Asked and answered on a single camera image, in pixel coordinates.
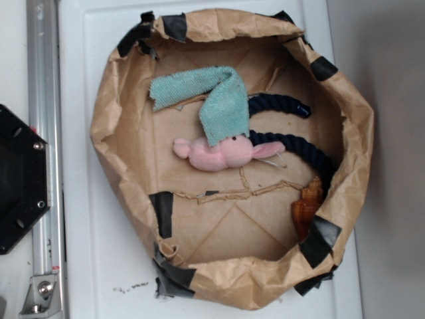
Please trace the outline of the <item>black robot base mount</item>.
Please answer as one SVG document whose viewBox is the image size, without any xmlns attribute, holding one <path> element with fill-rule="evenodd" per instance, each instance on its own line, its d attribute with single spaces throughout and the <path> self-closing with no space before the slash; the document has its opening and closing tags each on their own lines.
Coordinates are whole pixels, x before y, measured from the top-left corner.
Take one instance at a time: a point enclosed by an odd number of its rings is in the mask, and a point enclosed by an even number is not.
<svg viewBox="0 0 425 319">
<path fill-rule="evenodd" d="M 49 208 L 46 142 L 1 105 L 1 254 L 10 253 Z"/>
</svg>

